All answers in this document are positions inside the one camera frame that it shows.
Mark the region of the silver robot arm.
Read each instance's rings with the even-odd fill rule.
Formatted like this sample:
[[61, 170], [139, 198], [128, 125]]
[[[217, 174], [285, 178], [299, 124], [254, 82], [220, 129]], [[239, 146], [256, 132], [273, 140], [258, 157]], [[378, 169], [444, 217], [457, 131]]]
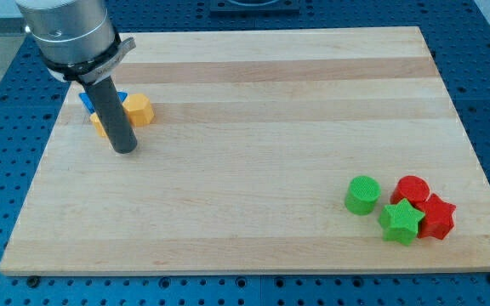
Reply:
[[17, 0], [26, 32], [50, 73], [62, 82], [94, 85], [136, 47], [121, 39], [104, 0]]

